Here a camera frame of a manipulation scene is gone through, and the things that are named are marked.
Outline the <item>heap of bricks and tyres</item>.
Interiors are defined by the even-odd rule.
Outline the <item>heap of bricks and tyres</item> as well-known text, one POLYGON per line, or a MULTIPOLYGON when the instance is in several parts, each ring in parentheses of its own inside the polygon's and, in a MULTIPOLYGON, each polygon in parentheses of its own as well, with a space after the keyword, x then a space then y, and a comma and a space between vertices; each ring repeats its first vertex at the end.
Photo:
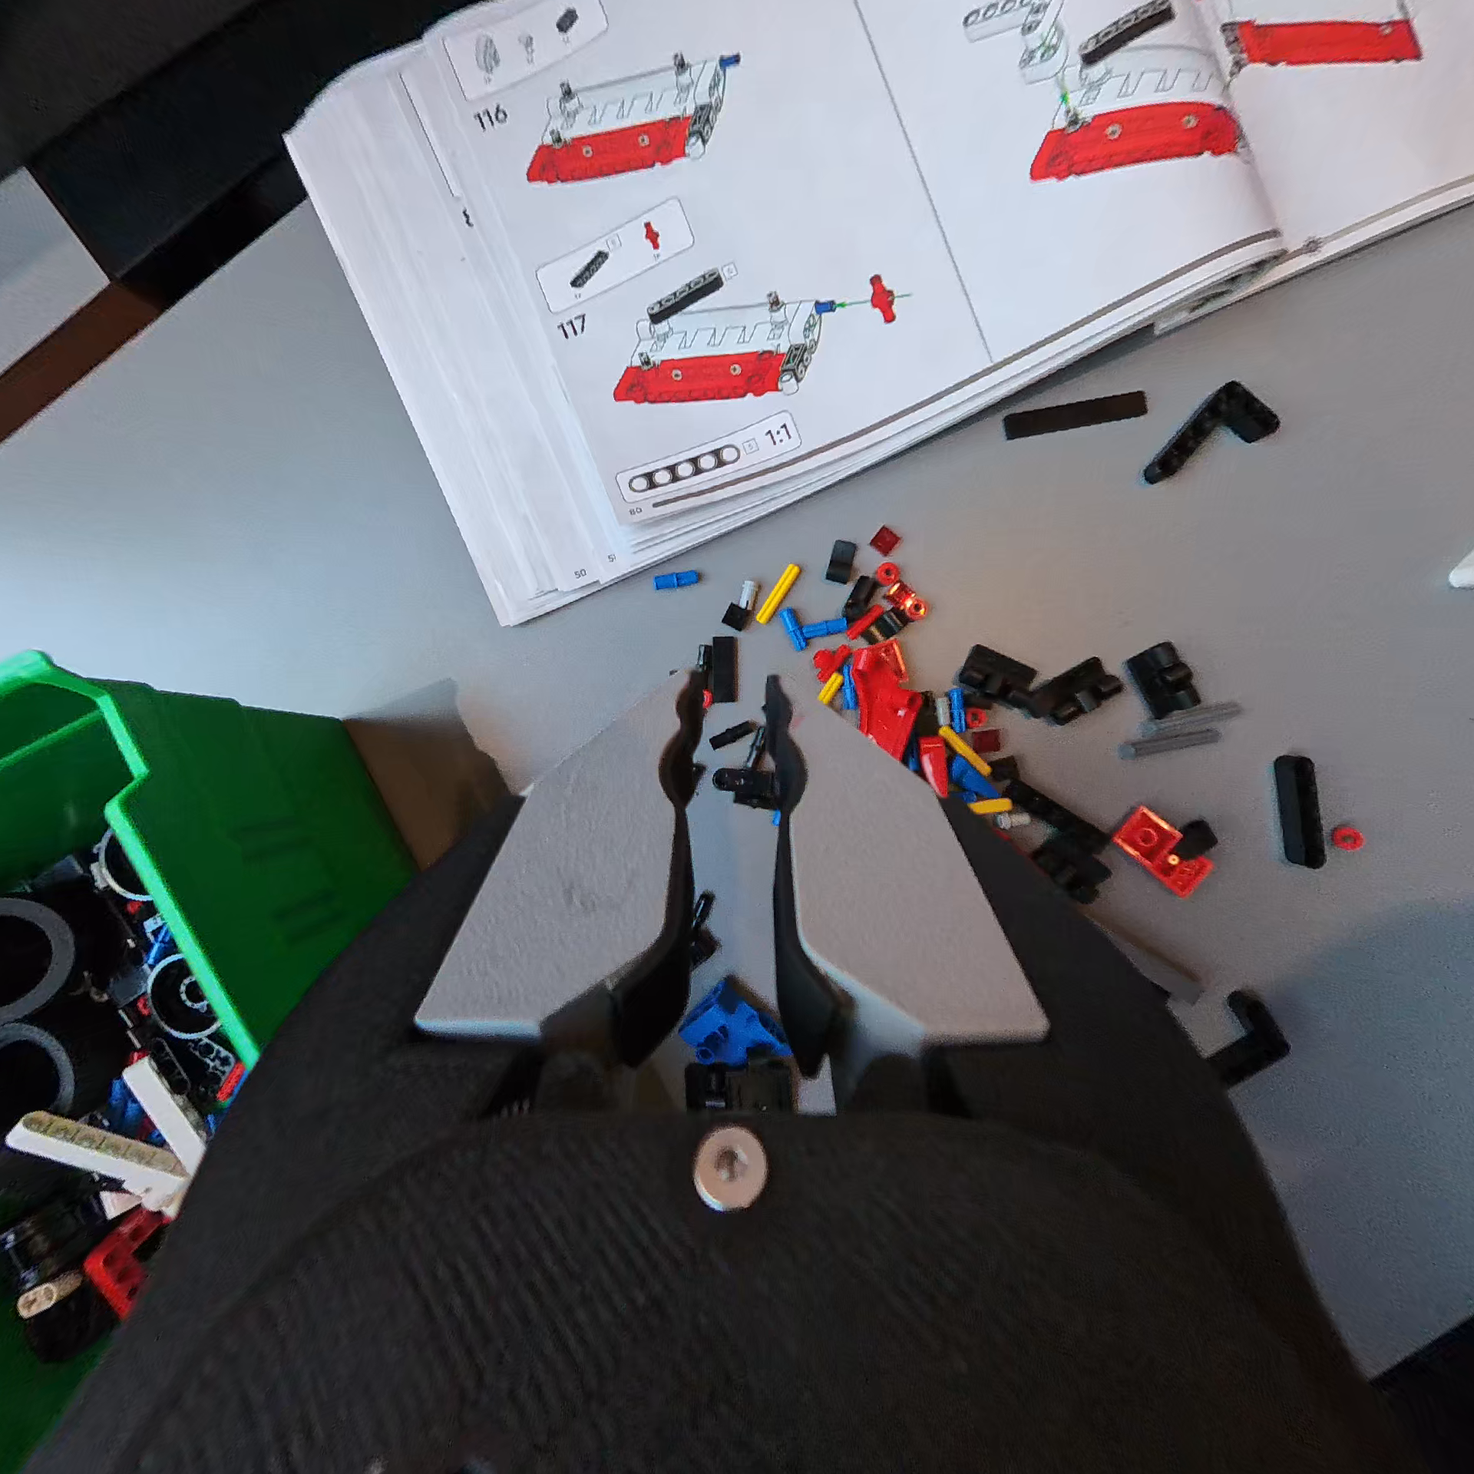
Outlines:
POLYGON ((3 1328, 43 1365, 133 1310, 245 1079, 117 830, 1 900, 3 1328))

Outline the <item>green plastic bin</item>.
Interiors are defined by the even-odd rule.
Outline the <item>green plastic bin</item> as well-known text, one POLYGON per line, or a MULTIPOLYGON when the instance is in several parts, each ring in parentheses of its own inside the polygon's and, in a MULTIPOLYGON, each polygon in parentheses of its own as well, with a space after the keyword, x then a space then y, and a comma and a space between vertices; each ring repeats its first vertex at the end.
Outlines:
POLYGON ((3 659, 1 893, 108 826, 245 1075, 414 873, 340 721, 3 659))

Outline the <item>open instruction booklet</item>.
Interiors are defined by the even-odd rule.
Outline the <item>open instruction booklet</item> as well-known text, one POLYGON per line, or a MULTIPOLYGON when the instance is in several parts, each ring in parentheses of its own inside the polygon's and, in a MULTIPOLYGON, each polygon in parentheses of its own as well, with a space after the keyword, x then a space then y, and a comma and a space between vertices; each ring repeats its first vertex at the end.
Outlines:
POLYGON ((1470 201, 1470 3, 482 3, 284 136, 505 628, 1470 201))

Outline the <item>grey desk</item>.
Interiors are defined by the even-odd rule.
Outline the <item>grey desk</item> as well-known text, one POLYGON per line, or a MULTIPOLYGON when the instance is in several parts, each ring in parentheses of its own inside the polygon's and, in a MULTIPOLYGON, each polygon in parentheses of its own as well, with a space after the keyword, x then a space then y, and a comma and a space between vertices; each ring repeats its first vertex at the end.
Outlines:
POLYGON ((512 787, 686 666, 744 579, 796 561, 805 619, 837 538, 886 522, 930 600, 905 635, 938 687, 975 642, 1054 675, 1161 638, 1217 744, 1142 761, 1133 691, 1054 730, 1024 773, 1112 828, 1205 817, 1189 900, 1126 859, 1091 909, 1258 991, 1291 1040, 1233 1093, 1344 1338, 1370 1374, 1470 1316, 1470 210, 1442 215, 1042 387, 1149 414, 1007 440, 980 417, 684 558, 505 629, 308 207, 3 443, 3 654, 335 715, 435 712, 512 787), (1181 472, 1147 461, 1226 380, 1281 419, 1181 472), (1328 842, 1282 856, 1274 758, 1312 759, 1328 842))

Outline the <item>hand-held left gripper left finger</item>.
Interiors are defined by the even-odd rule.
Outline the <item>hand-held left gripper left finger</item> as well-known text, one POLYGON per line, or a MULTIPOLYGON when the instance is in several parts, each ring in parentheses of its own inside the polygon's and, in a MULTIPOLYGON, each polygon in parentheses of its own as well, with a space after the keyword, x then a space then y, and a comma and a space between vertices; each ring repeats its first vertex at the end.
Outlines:
POLYGON ((522 791, 419 1033, 626 1066, 658 1049, 689 991, 703 714, 703 677, 673 673, 522 791))

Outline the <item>pile of brick pieces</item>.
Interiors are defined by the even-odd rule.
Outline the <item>pile of brick pieces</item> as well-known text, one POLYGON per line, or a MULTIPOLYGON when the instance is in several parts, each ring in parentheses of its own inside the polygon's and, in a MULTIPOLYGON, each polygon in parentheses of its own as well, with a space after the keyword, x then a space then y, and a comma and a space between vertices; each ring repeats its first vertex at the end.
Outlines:
MULTIPOLYGON (((1172 433, 1168 442, 1147 461, 1144 479, 1156 486, 1179 473, 1202 443, 1217 429, 1226 429, 1244 443, 1256 443, 1277 433, 1279 415, 1240 380, 1226 380, 1172 433)), ((879 605, 833 624, 831 631, 859 638, 859 647, 816 651, 816 672, 823 677, 821 700, 830 703, 840 691, 845 708, 859 717, 859 733, 893 758, 909 763, 923 775, 938 798, 947 798, 949 784, 961 784, 970 794, 968 807, 979 817, 1026 819, 1042 823, 1051 835, 1033 851, 1040 873, 1058 884, 1068 898, 1086 905, 1098 896, 1100 884, 1110 877, 1100 854, 1107 842, 1151 872, 1170 893, 1188 898, 1202 887, 1212 870, 1209 852, 1217 844, 1205 819, 1172 824, 1147 805, 1138 803, 1121 826, 1105 835, 1073 808, 1058 803, 1037 786, 1024 782, 1012 766, 989 779, 980 752, 963 737, 968 717, 984 717, 984 708, 972 710, 975 696, 982 707, 1003 703, 1052 724, 1068 724, 1124 689, 1123 680, 1091 656, 1037 687, 1035 672, 991 647, 975 645, 956 675, 954 687, 942 694, 935 730, 917 726, 921 710, 931 708, 931 696, 905 686, 900 652, 893 635, 901 608, 891 601, 887 612, 879 605)), ((1202 705, 1188 665, 1170 640, 1133 654, 1128 661, 1130 682, 1147 703, 1151 719, 1142 731, 1119 747, 1126 759, 1142 759, 1179 749, 1216 744, 1223 733, 1193 719, 1224 717, 1238 712, 1233 703, 1202 705)), ((1277 807, 1277 831, 1282 858, 1302 868, 1317 870, 1326 863, 1330 831, 1321 821, 1319 786, 1310 758, 1284 752, 1270 766, 1277 807)), ((1240 1037, 1209 1056, 1221 1082, 1230 1087, 1291 1051, 1279 1023, 1256 994, 1235 989, 1226 998, 1228 1010, 1240 1023, 1240 1037)))

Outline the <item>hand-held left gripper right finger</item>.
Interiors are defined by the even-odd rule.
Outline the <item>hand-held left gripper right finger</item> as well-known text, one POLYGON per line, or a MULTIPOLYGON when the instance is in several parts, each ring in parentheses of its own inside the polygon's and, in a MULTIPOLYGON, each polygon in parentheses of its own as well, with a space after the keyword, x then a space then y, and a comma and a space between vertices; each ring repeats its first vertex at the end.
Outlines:
POLYGON ((1049 1023, 952 810, 838 714, 763 694, 777 793, 779 1021, 803 1077, 1037 1044, 1049 1023))

